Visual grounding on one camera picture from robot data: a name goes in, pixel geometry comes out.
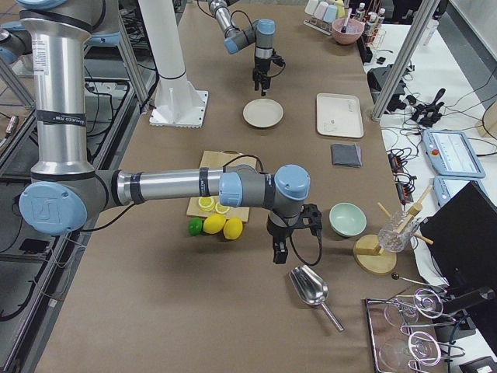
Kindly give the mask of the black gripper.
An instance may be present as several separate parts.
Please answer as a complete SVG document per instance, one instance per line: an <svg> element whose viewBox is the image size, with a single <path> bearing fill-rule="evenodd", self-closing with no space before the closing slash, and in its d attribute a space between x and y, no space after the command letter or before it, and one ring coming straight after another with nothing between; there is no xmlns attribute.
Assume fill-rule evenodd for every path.
<svg viewBox="0 0 497 373"><path fill-rule="evenodd" d="M261 96L266 96L266 90L270 88L272 79L269 76L272 58L260 58L255 56L254 62L254 68L252 69L252 80L254 82L254 89L255 91L261 89Z"/></svg>
<svg viewBox="0 0 497 373"><path fill-rule="evenodd" d="M266 229L273 238L273 262L275 264L286 263L288 256L286 240L290 237L291 227L296 222L297 216L281 218L276 213L268 214Z"/></svg>

